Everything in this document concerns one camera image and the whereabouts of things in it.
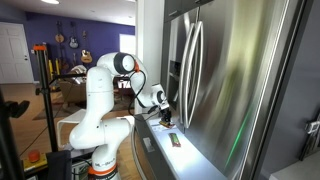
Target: metal stand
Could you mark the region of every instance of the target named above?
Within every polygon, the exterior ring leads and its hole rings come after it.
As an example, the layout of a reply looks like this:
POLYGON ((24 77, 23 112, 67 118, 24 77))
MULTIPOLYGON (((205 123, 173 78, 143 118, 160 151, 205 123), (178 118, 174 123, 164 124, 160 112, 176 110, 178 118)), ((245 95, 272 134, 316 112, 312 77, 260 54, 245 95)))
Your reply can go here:
POLYGON ((35 50, 35 53, 37 55, 37 60, 38 60, 39 69, 40 69, 40 82, 42 86, 42 88, 40 89, 40 92, 43 94, 44 105, 46 109, 51 150, 52 152, 57 152, 58 144, 57 144, 57 137, 56 137, 56 132, 54 128, 54 118, 52 114, 50 86, 48 83, 48 76, 47 76, 46 65, 45 65, 46 47, 44 45, 35 45, 33 49, 35 50))
POLYGON ((9 121, 9 116, 15 116, 17 112, 22 112, 23 114, 29 103, 26 102, 23 106, 20 105, 16 102, 5 103, 0 90, 0 162, 5 179, 25 179, 9 121))

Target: ceiling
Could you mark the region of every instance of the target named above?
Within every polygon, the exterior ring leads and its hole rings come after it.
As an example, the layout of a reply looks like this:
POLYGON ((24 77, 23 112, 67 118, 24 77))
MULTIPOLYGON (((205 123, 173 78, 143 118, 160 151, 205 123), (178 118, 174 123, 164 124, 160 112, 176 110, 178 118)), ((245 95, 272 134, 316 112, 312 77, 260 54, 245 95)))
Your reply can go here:
POLYGON ((58 0, 58 5, 40 0, 1 1, 28 12, 135 25, 135 0, 58 0))

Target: black pole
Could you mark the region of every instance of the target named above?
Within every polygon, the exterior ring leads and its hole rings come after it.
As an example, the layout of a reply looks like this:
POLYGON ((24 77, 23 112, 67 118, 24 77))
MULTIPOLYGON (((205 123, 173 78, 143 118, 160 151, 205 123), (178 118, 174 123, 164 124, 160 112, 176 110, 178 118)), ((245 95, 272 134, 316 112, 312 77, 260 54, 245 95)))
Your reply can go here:
POLYGON ((24 171, 17 152, 11 124, 9 121, 10 110, 5 105, 0 89, 0 162, 4 178, 24 180, 24 171))
POLYGON ((46 47, 44 45, 35 45, 34 50, 37 54, 37 60, 39 63, 40 82, 41 82, 41 86, 42 86, 41 92, 43 94, 44 105, 45 105, 45 109, 46 109, 51 150, 52 150, 52 152, 57 152, 58 151, 58 144, 57 144, 57 137, 56 137, 56 132, 55 132, 55 128, 54 128, 54 118, 53 118, 53 114, 52 114, 50 87, 49 87, 49 83, 48 83, 48 76, 47 76, 46 64, 45 64, 46 47))

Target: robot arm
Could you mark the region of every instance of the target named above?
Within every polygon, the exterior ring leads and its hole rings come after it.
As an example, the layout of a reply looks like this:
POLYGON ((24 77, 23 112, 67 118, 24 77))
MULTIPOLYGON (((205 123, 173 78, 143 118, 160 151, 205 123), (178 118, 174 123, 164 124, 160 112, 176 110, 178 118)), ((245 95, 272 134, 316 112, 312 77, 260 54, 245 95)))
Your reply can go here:
POLYGON ((87 110, 81 122, 71 131, 69 141, 75 149, 88 149, 99 146, 92 155, 91 174, 101 174, 116 167, 116 152, 120 143, 129 135, 128 121, 102 117, 114 106, 113 77, 129 75, 131 87, 142 107, 159 106, 166 112, 164 119, 170 123, 169 105, 160 84, 151 87, 145 94, 142 88, 147 78, 147 70, 140 60, 125 53, 110 53, 102 56, 97 66, 87 73, 87 110))

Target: window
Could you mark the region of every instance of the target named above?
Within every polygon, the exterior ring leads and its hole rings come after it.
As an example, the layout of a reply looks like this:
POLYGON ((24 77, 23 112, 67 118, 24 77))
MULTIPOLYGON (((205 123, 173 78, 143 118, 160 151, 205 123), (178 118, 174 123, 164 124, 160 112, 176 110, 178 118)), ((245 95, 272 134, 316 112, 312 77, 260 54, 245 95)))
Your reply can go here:
POLYGON ((120 34, 120 52, 136 54, 136 37, 134 35, 120 34))

